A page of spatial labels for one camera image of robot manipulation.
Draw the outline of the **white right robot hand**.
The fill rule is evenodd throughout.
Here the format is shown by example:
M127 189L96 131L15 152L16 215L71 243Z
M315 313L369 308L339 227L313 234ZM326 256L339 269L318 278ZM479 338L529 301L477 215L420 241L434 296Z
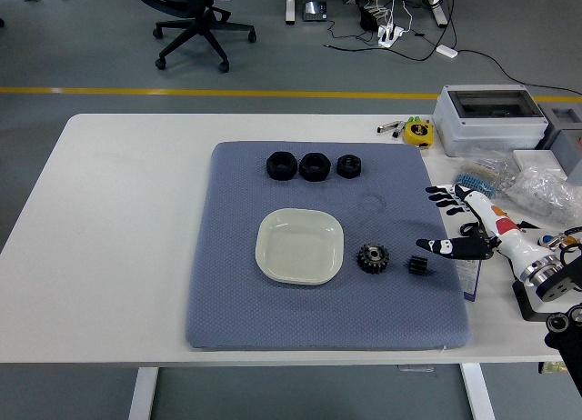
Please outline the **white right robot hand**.
M447 209L448 215L470 212L477 221L460 237L418 239L417 246L456 260L486 260L497 250L524 282L543 267L559 264L553 252L529 242L519 226L484 194L462 185L435 185L426 192L438 207Z

